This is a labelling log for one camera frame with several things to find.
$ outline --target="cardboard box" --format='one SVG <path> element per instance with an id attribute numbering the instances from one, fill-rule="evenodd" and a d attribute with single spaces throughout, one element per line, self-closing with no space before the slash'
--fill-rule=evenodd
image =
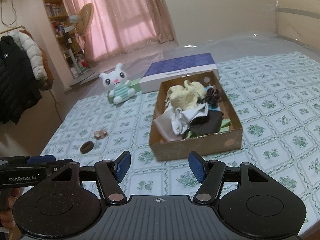
<path id="1" fill-rule="evenodd" d="M 219 79 L 217 66 L 210 53 L 173 58 L 152 63 L 139 84 L 143 93 L 149 93 L 158 91 L 161 82 L 207 71 L 213 71 Z"/>
<path id="2" fill-rule="evenodd" d="M 209 134 L 195 138 L 166 142 L 162 139 L 154 122 L 151 124 L 149 144 L 158 161 L 169 161 L 177 159 L 186 159 L 191 151 L 196 151 L 199 155 L 210 155 L 214 153 L 227 152 L 241 148 L 242 125 L 240 120 L 221 87 L 217 77 L 213 72 L 184 76 L 166 82 L 162 82 L 156 102 L 156 108 L 153 114 L 153 120 L 161 115 L 165 110 L 165 99 L 167 91 L 174 85 L 183 85 L 188 79 L 199 81 L 205 87 L 215 85 L 221 92 L 219 107 L 224 113 L 224 118 L 231 120 L 229 131 L 222 133 Z"/>

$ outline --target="brown cardboard box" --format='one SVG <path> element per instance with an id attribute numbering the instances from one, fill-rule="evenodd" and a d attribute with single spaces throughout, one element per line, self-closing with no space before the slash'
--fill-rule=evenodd
<path id="1" fill-rule="evenodd" d="M 149 144 L 158 161 L 168 161 L 186 159 L 191 151 L 196 151 L 199 155 L 210 155 L 241 148 L 242 125 L 240 120 L 221 87 L 218 79 L 213 72 L 205 72 L 191 76 L 184 76 L 161 83 L 153 114 L 153 120 L 161 115 L 165 110 L 165 99 L 167 91 L 174 85 L 183 85 L 188 79 L 199 81 L 205 87 L 215 85 L 221 92 L 219 107 L 224 113 L 224 118 L 231 120 L 229 131 L 222 133 L 209 134 L 195 138 L 183 139 L 178 141 L 166 142 L 158 132 L 156 125 L 152 122 Z"/>

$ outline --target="plush toy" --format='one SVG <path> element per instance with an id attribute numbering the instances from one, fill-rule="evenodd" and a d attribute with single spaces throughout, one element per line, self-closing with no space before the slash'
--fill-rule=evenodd
<path id="1" fill-rule="evenodd" d="M 109 74 L 102 72 L 100 78 L 103 86 L 109 91 L 109 97 L 113 98 L 113 103 L 119 104 L 136 94 L 134 88 L 130 87 L 130 80 L 127 74 L 121 70 L 122 64 L 117 64 L 116 69 Z"/>

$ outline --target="brown scrunchie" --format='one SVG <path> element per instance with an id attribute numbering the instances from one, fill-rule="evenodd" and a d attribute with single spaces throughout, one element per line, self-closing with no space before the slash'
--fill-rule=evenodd
<path id="1" fill-rule="evenodd" d="M 81 153 L 88 153 L 93 149 L 93 142 L 92 141 L 88 141 L 86 143 L 84 143 L 81 148 L 80 148 L 80 152 Z"/>
<path id="2" fill-rule="evenodd" d="M 209 106 L 216 108 L 218 105 L 218 99 L 221 97 L 220 91 L 218 89 L 209 88 L 204 99 L 200 100 L 199 103 L 208 103 Z"/>

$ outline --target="small brown item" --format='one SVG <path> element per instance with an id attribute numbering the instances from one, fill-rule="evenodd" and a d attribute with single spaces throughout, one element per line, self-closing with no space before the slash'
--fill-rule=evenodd
<path id="1" fill-rule="evenodd" d="M 101 140 L 108 136 L 108 132 L 106 129 L 101 129 L 100 131 L 96 131 L 93 133 L 93 136 L 96 140 Z"/>
<path id="2" fill-rule="evenodd" d="M 88 153 L 93 149 L 93 146 L 94 146 L 93 142 L 88 141 L 81 146 L 80 152 L 81 153 Z"/>

